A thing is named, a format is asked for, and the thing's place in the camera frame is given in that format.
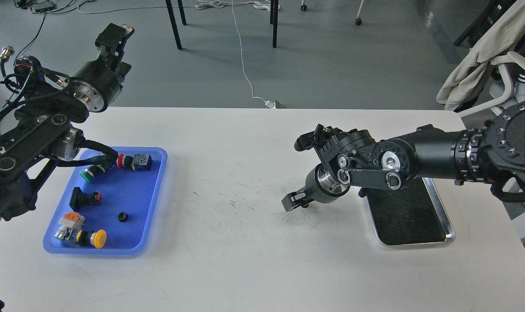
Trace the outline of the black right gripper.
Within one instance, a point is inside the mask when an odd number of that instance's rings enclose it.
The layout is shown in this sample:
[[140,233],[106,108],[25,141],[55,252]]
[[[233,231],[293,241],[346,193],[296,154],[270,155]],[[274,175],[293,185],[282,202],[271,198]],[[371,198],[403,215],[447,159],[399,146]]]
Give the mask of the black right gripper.
[[305,180],[305,191],[288,193],[281,203],[286,212],[298,207],[306,208],[312,201],[318,203],[332,203],[339,197],[347,194],[349,186],[336,182],[330,172],[323,165],[312,169]]

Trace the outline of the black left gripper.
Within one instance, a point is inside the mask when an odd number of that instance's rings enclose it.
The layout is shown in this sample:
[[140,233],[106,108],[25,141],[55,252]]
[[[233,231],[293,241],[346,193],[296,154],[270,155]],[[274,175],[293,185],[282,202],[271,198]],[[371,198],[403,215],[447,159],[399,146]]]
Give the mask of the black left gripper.
[[[104,112],[121,93],[122,83],[132,67],[121,60],[125,44],[134,33],[131,26],[110,23],[95,40],[100,60],[86,62],[72,73],[73,96],[89,112]],[[109,65],[118,66],[112,70]]]

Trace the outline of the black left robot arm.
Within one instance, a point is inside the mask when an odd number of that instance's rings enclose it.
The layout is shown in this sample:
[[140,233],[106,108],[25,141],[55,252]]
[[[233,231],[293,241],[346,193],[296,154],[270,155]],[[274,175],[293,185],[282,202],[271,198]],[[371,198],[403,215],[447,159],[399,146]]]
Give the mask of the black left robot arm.
[[3,48],[3,84],[16,94],[0,111],[0,218],[35,210],[38,191],[57,167],[112,165],[118,153],[87,140],[73,123],[91,112],[104,112],[122,91],[131,65],[122,61],[131,26],[109,24],[96,38],[97,59],[72,75],[43,67],[33,56],[15,60],[14,73],[5,63],[14,49]]

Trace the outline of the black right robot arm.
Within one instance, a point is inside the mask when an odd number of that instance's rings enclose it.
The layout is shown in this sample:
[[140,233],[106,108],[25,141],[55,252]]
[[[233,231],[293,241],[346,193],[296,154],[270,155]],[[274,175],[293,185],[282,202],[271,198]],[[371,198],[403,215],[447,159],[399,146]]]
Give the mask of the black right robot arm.
[[525,203],[525,101],[508,107],[484,128],[445,132],[431,124],[375,141],[367,130],[343,131],[318,124],[294,144],[314,150],[320,163],[305,186],[286,194],[286,211],[312,201],[332,203],[351,186],[399,190],[415,178],[490,184],[505,203]]

